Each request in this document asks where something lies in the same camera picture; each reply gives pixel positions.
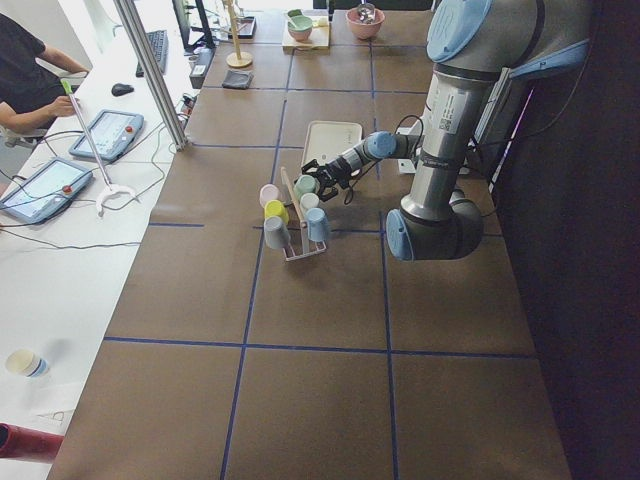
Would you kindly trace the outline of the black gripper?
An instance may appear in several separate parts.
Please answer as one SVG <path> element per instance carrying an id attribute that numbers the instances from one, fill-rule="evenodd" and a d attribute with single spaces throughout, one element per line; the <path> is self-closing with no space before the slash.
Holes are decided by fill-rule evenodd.
<path id="1" fill-rule="evenodd" d="M 316 175 L 319 181 L 317 195 L 322 202 L 338 195 L 335 185 L 346 189 L 350 182 L 350 165 L 345 159 L 336 159 L 324 165 L 319 165 L 316 159 L 312 159 L 301 167 L 301 173 Z"/>

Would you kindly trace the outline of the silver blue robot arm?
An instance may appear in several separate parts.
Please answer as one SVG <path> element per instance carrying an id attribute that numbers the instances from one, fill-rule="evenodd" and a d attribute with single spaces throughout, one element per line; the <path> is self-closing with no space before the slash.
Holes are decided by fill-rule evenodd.
<path id="1" fill-rule="evenodd" d="M 318 180 L 326 201 L 366 164 L 415 154 L 411 190 L 386 217 L 392 254 L 404 261 L 469 255 L 483 220 L 456 181 L 488 96 L 503 69 L 536 78 L 579 66 L 591 10 L 589 1 L 442 2 L 427 35 L 433 75 L 421 133 L 372 133 L 324 165 L 308 162 L 303 173 Z"/>

